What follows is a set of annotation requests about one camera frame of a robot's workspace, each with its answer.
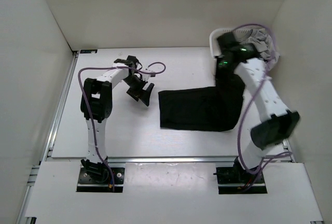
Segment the white surface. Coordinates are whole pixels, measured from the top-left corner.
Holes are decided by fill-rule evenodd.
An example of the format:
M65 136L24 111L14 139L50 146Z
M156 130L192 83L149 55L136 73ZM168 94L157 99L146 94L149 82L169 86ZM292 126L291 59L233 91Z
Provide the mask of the white surface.
M0 223L14 223L71 62L45 0L0 0Z
M127 164L123 193L78 193L77 162L42 163L26 216L51 223L269 223L322 220L303 164L267 166L268 194L219 195L215 165Z
M202 47L219 27L272 24L284 0L47 0L73 50Z
M275 84L301 123L291 144L305 163L326 223L332 223L332 0L286 0L274 22L282 59Z
M213 86L208 48L151 48L100 49L97 54L80 54L64 112L57 132L52 157L83 158L88 152L88 130L80 111L81 90L77 73L84 67L108 67L117 58L135 55L143 65L164 62L166 71L151 78L155 87L150 106L136 102L126 94L124 82L113 90L113 111L106 123L106 151L109 157L182 157L182 156L237 156L238 126L228 132L200 132L161 129L158 92ZM151 67L155 71L162 66ZM85 71L82 79L95 78L101 71ZM245 104L250 100L245 93ZM253 106L246 118L242 134L243 149L250 140L249 129L259 123ZM270 154L283 152L282 145Z

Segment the white wall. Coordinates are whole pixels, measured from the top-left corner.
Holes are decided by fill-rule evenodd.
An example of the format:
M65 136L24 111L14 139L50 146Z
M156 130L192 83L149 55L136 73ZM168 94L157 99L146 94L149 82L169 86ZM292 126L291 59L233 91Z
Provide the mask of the white wall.
M71 62L45 0L0 0L0 223L14 223Z
M200 47L218 27L272 24L284 0L47 0L73 50Z
M291 139L332 223L332 0L286 0L273 28L282 53L275 85L302 120Z

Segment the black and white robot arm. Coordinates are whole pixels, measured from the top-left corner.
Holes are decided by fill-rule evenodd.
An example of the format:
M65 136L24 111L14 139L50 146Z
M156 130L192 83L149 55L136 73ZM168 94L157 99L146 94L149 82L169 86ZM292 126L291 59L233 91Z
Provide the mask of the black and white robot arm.
M80 109L84 113L88 126L88 154L81 162L87 173L96 181L104 181L108 176L107 168L104 166L104 162L107 161L105 127L107 118L112 112L113 88L124 81L129 86L127 94L149 106L154 84L148 84L148 79L154 77L155 73L148 67L142 67L140 69L142 74L140 77L137 76L135 72L139 64L138 59L133 56L128 56L126 60L117 59L111 70L98 78L87 78L84 82L83 88L91 108L95 130L93 130L86 101L82 97Z
M290 111L278 96L266 74L266 61L259 58L253 44L240 44L232 32L218 37L217 42L222 54L216 57L216 83L234 74L240 76L259 112L261 123L251 129L250 143L234 163L245 173L257 168L275 145L292 134L300 116L297 111Z

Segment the gray cloth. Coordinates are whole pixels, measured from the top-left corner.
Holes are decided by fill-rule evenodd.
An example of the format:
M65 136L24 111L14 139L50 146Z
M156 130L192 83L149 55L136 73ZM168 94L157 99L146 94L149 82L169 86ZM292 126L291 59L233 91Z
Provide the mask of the gray cloth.
M265 29L252 29L241 41L254 44L260 52L260 56L267 61L269 69L272 69L279 60L280 54L275 50L271 36Z

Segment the black garment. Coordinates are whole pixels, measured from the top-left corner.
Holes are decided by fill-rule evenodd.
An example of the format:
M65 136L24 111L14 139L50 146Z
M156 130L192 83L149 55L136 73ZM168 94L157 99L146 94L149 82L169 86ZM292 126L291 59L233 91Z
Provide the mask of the black garment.
M193 131L228 131L237 124L245 85L238 75L215 87L159 92L160 127Z

